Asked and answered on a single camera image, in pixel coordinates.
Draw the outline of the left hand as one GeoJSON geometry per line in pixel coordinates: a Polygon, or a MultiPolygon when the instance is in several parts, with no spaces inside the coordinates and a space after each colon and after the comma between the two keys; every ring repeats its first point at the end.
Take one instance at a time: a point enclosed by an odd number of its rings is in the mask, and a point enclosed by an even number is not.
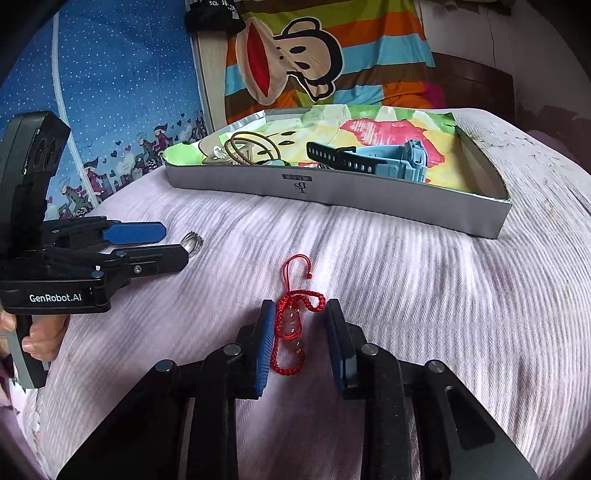
{"type": "MultiPolygon", "coordinates": [[[[38,317],[30,328],[30,333],[22,341],[22,348],[34,359],[52,362],[59,353],[62,341],[68,328],[68,315],[38,317]]],[[[16,328],[16,317],[1,310],[1,358],[10,355],[10,347],[4,338],[7,332],[16,328]]]]}

